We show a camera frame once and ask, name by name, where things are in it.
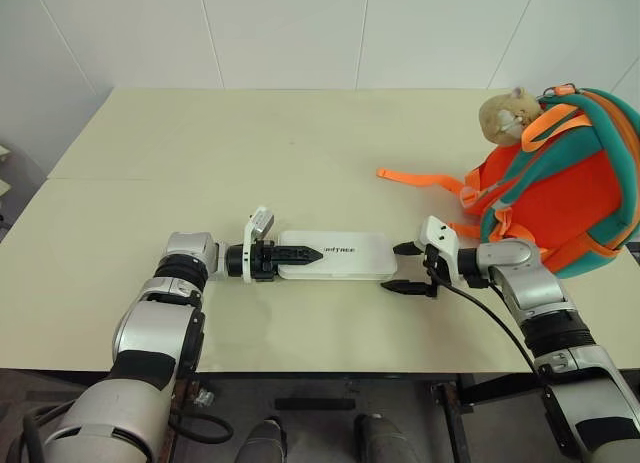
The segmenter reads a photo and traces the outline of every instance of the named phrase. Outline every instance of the backpack strap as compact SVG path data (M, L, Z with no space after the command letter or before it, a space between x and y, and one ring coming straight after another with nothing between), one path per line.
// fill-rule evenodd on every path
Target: backpack strap
M551 250L549 255L544 258L544 264L550 271L557 273L575 263L587 253L594 253L604 258L614 258L619 252L619 249L612 250L599 244L589 236L589 233L584 232L561 247Z
M623 111L614 103L609 101L604 96L590 91L585 90L582 92L582 94L584 94L587 98L592 99L605 109L605 111L613 121L616 129L620 133L620 136L622 137L622 140L624 141L625 146L629 154L633 158L633 162L635 163L635 180L637 189L635 211L628 227L620 231L617 237L607 242L606 247L614 249L619 247L629 236L631 236L631 234L636 230L638 224L640 223L640 204L638 204L637 201L637 197L640 194L640 175L638 174L638 169L640 169L640 138L634 130L632 123L629 121Z
M399 171L388 170L386 168L378 168L376 174L380 178L398 181L411 186L438 185L451 193L455 193L456 195L459 194L460 190L464 187L464 183L449 175L415 175L412 173L401 173Z
M635 140L636 143L625 143L622 134L618 130L618 127L625 124L631 127L631 123L629 123L626 118L624 118L626 123L623 123L621 119L614 122L615 120L609 112L614 111L614 108L616 108L615 105L612 104L613 108L609 108L609 111L606 111L601 105L602 102L596 102L588 91L586 94L569 94L560 97L545 96L541 99L541 102L575 105L584 111L593 123L593 131L600 140L602 148L606 152L609 163L618 179L621 202L616 211L591 227L589 233L598 243L606 243L609 240L615 239L621 231L627 230L629 226L632 226L638 203L638 163L636 163L633 158L630 158L631 150L629 149L630 146L637 146L637 135L635 135L634 138L631 133L635 132L631 130L628 132L628 137Z
M614 105L616 105L616 107L622 110L624 115L631 122L631 126L635 129L636 133L640 133L640 114L638 114L638 112L633 109L631 105L629 105L625 101L622 101L617 96L612 95L611 93L607 93L606 91L595 90L593 88L584 88L584 91L595 93L596 95L600 95L612 102Z
M498 224L495 225L493 231L489 235L490 242L500 241L504 238L522 238L533 243L536 242L536 237L528 228L520 223L514 223L512 221L513 209L510 206L494 209L494 216L496 220L498 220ZM539 249L541 253L547 251L545 248Z
M555 130L553 130L549 136L533 140L533 139L531 139L532 131L529 131L529 132L527 131L529 128L531 128L532 125L533 125L533 123L531 125L529 125L522 132L522 150L526 151L527 153L530 153L532 151L536 151L538 148L540 148L542 145L544 145L548 140L550 140L551 138L555 138L556 136L564 133L565 131L571 130L573 128L578 128L579 126L592 126L591 125L591 121L589 121L589 118L586 115L581 114L581 115L575 116L575 117L571 118L570 120L567 120L564 123L562 123Z
M480 182L480 167L474 168L464 177L464 183L469 188L473 188L476 191L480 191L482 183Z
M577 110L577 106L559 103L542 113L522 132L522 149L529 153L540 148L548 139L548 136L543 138L542 135Z

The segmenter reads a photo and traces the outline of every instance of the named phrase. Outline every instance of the beige table top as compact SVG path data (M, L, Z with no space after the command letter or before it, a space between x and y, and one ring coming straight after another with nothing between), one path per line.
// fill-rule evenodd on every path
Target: beige table top
M462 175L491 149L485 91L115 92L0 244L0 367L105 370L119 318L172 231L239 242L265 204L285 229L414 237L460 220L455 198L375 177L378 166ZM616 364L640 367L628 253L566 281ZM413 258L399 276L421 278ZM489 291L474 291L509 321ZM473 305L374 282L210 283L199 370L525 371Z

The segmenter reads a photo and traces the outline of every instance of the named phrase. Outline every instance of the teddy bear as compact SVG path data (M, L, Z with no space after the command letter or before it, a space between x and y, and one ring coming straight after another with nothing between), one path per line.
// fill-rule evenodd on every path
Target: teddy bear
M498 146L520 144L522 131L538 116L538 100L524 88L489 98L480 107L480 127L485 138Z

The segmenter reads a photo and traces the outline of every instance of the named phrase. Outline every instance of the wall tile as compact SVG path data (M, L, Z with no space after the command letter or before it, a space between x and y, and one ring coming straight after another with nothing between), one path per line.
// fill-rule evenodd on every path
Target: wall tile
M20 152L0 166L0 175L10 172L19 185L6 166L20 160L20 167L32 167L24 160L33 160L41 170L34 181L33 172L24 173L30 187L53 168L101 101L40 0L0 0L0 50L0 140Z
M638 56L639 0L531 0L492 87L610 90Z
M527 1L369 0L359 87L486 87Z
M613 94L640 112L640 62L638 60L614 88Z
M202 0L44 0L99 93L220 86Z
M353 88L365 0L205 0L228 88Z

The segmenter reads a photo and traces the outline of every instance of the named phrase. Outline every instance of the white power bank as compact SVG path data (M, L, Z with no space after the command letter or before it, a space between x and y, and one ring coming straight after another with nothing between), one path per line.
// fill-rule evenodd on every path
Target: white power bank
M398 269L393 246L382 233L284 231L278 245L304 245L322 253L308 265L279 265L290 280L386 280Z

